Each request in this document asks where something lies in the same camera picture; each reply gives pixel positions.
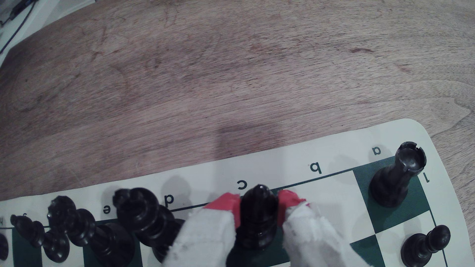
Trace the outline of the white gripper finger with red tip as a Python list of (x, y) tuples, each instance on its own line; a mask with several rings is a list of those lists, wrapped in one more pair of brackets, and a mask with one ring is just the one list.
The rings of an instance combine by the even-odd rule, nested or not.
[(240, 226), (240, 201), (227, 192), (190, 215), (162, 266), (224, 267)]
[(317, 203), (280, 190), (277, 224), (292, 267), (369, 267), (324, 216)]

